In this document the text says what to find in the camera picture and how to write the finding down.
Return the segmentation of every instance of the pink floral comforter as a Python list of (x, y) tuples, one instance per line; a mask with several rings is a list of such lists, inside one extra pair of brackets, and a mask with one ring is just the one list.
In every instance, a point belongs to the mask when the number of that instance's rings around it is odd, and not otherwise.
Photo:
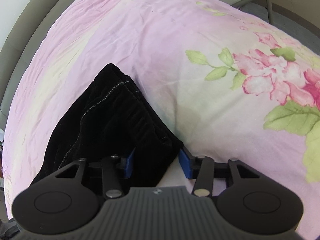
[[(3, 153), (9, 219), (57, 122), (108, 63), (135, 80), (194, 155), (237, 157), (298, 194), (298, 232), (320, 235), (320, 58), (216, 0), (77, 0), (62, 14), (10, 109)], [(177, 161), (160, 185), (192, 188)]]

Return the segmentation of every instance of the gray chair leg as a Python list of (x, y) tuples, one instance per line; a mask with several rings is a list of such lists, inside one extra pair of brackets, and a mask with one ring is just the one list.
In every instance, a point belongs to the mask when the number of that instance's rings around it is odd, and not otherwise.
[(267, 10), (268, 10), (269, 23), (271, 25), (273, 25), (272, 3), (271, 3), (271, 0), (266, 0), (266, 1), (267, 1)]

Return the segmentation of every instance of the black velvet fabric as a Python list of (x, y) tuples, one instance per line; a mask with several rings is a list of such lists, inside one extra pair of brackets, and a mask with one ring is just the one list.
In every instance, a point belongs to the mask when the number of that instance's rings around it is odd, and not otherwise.
[(182, 147), (132, 79), (108, 64), (58, 122), (32, 183), (76, 159), (99, 162), (135, 148), (129, 186), (155, 187)]

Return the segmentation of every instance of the round black disc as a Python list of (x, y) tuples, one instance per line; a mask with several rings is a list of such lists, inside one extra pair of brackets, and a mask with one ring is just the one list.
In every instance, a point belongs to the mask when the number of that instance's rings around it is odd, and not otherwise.
[(299, 223), (303, 206), (292, 191), (271, 180), (241, 179), (223, 191), (217, 209), (232, 225), (259, 235), (279, 234)]
[(72, 179), (38, 182), (20, 193), (12, 214), (23, 229), (37, 234), (61, 234), (87, 224), (97, 214), (96, 195)]

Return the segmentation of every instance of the silver screw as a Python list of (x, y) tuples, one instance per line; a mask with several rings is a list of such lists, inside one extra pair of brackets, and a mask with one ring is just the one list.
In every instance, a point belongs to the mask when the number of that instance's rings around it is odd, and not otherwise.
[(106, 196), (109, 198), (119, 198), (122, 196), (122, 192), (118, 189), (111, 189), (106, 192)]
[(205, 188), (199, 188), (196, 189), (193, 194), (195, 194), (197, 197), (207, 197), (210, 195), (210, 191)]
[(153, 193), (156, 194), (156, 195), (160, 195), (160, 194), (162, 193), (162, 190), (159, 189), (159, 188), (157, 188), (157, 189), (155, 189), (155, 190), (153, 191)]

